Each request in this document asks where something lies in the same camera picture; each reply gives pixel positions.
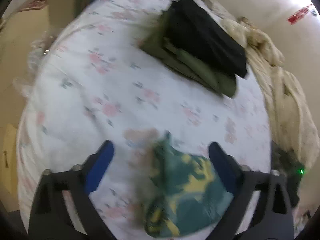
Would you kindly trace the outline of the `teal yellow floral pants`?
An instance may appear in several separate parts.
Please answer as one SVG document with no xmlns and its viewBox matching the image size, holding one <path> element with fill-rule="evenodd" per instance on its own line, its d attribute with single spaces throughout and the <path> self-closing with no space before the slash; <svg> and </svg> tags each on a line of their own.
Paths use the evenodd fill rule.
<svg viewBox="0 0 320 240">
<path fill-rule="evenodd" d="M 144 230 L 153 238 L 184 237 L 216 225 L 234 195 L 211 161 L 171 145 L 171 133 L 152 148 L 155 192 L 144 205 Z"/>
</svg>

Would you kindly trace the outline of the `cream crumpled blanket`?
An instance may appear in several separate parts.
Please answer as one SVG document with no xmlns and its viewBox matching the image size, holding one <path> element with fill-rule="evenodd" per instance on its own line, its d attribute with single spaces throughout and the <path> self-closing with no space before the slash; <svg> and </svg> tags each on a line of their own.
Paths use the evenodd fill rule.
<svg viewBox="0 0 320 240">
<path fill-rule="evenodd" d="M 271 38 L 245 17 L 235 18 L 217 0 L 202 0 L 219 16 L 227 33 L 245 48 L 264 95 L 272 140 L 282 149 L 292 150 L 307 168 L 319 156 L 319 135 L 305 93 L 297 78 L 283 68 L 285 57 Z"/>
</svg>

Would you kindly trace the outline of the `white floral bed sheet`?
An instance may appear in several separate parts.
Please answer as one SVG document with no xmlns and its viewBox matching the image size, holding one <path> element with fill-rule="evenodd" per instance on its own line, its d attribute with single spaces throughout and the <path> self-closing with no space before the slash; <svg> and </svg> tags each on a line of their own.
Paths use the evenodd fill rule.
<svg viewBox="0 0 320 240">
<path fill-rule="evenodd" d="M 91 200 L 117 239 L 148 239 L 153 141 L 207 155 L 216 141 L 238 163 L 270 171 L 264 97 L 248 72 L 233 98 L 218 96 L 140 49 L 171 0 L 96 0 L 43 58 L 17 134 L 18 202 L 24 226 L 42 172 L 83 163 L 106 140 L 115 155 Z"/>
</svg>

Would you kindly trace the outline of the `folded black pants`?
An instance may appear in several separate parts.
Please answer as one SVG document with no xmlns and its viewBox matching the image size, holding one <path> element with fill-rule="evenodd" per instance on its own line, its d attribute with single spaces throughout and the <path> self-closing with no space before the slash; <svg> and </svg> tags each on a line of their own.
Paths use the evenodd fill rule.
<svg viewBox="0 0 320 240">
<path fill-rule="evenodd" d="M 245 49 L 230 37 L 194 0 L 173 1 L 164 37 L 223 74 L 247 75 Z"/>
</svg>

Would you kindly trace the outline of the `folded olive green pants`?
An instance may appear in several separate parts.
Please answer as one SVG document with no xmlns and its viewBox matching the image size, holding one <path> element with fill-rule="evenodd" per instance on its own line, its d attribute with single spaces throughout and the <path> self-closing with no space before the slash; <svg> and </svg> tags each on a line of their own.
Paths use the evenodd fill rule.
<svg viewBox="0 0 320 240">
<path fill-rule="evenodd" d="M 159 23 L 152 33 L 144 40 L 140 49 L 147 54 L 159 59 L 171 70 L 195 81 L 216 94 L 223 94 L 229 98 L 236 93 L 236 77 L 227 76 L 221 72 L 212 70 L 207 64 L 193 57 L 188 52 L 175 48 L 167 38 L 164 31 L 167 27 L 168 11 L 163 11 L 159 17 Z"/>
</svg>

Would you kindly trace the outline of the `red wall decoration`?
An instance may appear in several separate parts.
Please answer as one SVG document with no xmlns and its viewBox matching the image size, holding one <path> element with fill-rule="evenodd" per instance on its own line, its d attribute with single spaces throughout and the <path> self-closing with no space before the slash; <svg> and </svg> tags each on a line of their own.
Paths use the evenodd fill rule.
<svg viewBox="0 0 320 240">
<path fill-rule="evenodd" d="M 309 4 L 306 7 L 300 8 L 292 15 L 290 15 L 286 20 L 287 22 L 289 22 L 290 25 L 294 25 L 308 15 L 311 15 L 315 18 L 319 18 L 319 12 L 313 4 Z"/>
</svg>

